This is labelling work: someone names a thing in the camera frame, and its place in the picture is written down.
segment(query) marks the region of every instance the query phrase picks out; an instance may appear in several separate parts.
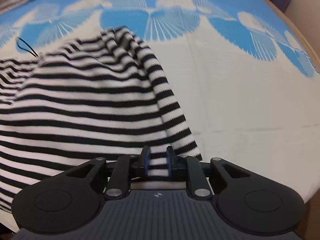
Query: logo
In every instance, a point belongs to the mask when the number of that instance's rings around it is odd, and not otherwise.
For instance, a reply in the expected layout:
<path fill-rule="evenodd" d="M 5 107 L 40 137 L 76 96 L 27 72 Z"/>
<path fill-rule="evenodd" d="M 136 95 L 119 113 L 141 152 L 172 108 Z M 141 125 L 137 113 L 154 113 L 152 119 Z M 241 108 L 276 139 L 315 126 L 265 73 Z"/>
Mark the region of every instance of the logo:
<path fill-rule="evenodd" d="M 161 194 L 160 192 L 157 192 L 155 194 L 153 194 L 155 197 L 160 198 L 163 196 L 163 194 Z"/>

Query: striped shirt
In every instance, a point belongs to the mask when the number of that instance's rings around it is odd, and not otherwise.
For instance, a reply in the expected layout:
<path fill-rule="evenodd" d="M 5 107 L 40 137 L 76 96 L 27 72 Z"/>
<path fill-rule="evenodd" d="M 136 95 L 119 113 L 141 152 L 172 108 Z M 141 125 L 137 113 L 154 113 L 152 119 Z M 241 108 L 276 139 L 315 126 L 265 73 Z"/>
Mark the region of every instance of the striped shirt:
<path fill-rule="evenodd" d="M 127 28 L 75 39 L 33 61 L 0 60 L 0 208 L 21 189 L 96 157 L 151 147 L 149 176 L 168 176 L 166 147 L 201 155 L 148 45 Z"/>

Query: blue pattern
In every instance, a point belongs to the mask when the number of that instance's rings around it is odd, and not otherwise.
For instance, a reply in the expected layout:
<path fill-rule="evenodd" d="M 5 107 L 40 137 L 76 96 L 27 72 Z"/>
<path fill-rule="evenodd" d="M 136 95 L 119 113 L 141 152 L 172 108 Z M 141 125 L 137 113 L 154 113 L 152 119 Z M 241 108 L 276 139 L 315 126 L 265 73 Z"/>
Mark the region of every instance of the blue pattern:
<path fill-rule="evenodd" d="M 201 17 L 206 17 L 221 36 L 252 57 L 263 61 L 276 59 L 277 43 L 302 74 L 314 75 L 308 55 L 303 49 L 292 47 L 284 35 L 287 26 L 262 0 L 190 0 L 192 9 L 179 5 L 179 1 L 157 8 L 157 1 L 33 0 L 0 17 L 0 49 L 15 35 L 35 49 L 44 47 L 68 37 L 93 15 L 97 15 L 101 28 L 126 25 L 141 38 L 159 42 L 194 32 Z M 251 15 L 260 27 L 245 26 L 239 12 Z M 21 15 L 27 16 L 27 20 L 15 25 Z"/>
<path fill-rule="evenodd" d="M 199 16 L 181 8 L 159 10 L 151 13 L 144 39 L 165 41 L 181 37 L 199 26 Z"/>
<path fill-rule="evenodd" d="M 16 28 L 11 24 L 0 25 L 0 48 L 4 46 L 16 33 Z"/>
<path fill-rule="evenodd" d="M 103 29 L 127 26 L 139 37 L 143 37 L 149 14 L 143 10 L 105 10 L 100 16 L 100 26 Z"/>
<path fill-rule="evenodd" d="M 224 38 L 253 57 L 265 61 L 276 58 L 276 47 L 266 34 L 248 30 L 238 21 L 220 18 L 210 18 L 209 21 Z"/>

